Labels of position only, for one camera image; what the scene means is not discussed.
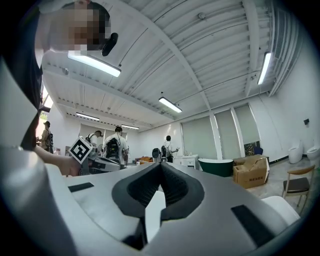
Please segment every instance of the floor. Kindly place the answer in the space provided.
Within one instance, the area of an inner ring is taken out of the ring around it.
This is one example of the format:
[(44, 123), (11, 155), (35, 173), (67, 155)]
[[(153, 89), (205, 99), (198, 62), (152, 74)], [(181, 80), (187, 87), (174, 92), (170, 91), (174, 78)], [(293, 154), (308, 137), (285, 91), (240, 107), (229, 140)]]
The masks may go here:
[[(291, 164), (289, 160), (283, 160), (283, 161), (271, 164), (267, 183), (261, 186), (248, 188), (247, 190), (260, 199), (268, 198), (271, 196), (281, 197), (283, 192), (283, 181), (286, 181), (288, 178), (287, 171), (309, 167), (310, 165), (311, 164), (308, 158), (302, 158), (300, 162), (295, 164)], [(310, 182), (311, 172), (304, 175), (299, 175), (299, 176), (298, 175), (290, 176), (291, 179), (298, 179), (302, 177), (307, 177)], [(305, 195), (302, 196), (301, 202), (299, 204), (299, 208), (297, 208), (299, 196), (287, 196), (285, 200), (293, 207), (293, 209), (295, 209), (295, 211), (299, 215), (303, 216), (312, 207), (319, 193), (320, 193), (320, 168), (314, 170), (310, 194), (306, 201), (306, 205), (303, 209), (303, 212), (301, 212), (301, 209), (306, 200)]]

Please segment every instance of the white ceiling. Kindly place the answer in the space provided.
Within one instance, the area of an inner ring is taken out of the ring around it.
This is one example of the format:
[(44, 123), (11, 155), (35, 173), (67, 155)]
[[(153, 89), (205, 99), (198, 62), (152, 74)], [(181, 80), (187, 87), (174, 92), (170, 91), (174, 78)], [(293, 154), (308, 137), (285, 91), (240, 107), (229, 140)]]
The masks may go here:
[[(96, 2), (109, 11), (111, 32), (119, 37), (108, 56), (92, 55), (122, 72), (114, 77), (66, 54), (48, 52), (43, 80), (67, 117), (83, 112), (105, 124), (143, 131), (273, 89), (276, 58), (261, 88), (257, 85), (264, 54), (277, 41), (269, 1)], [(198, 18), (199, 13), (206, 18)], [(162, 105), (161, 96), (178, 104), (182, 113)]]

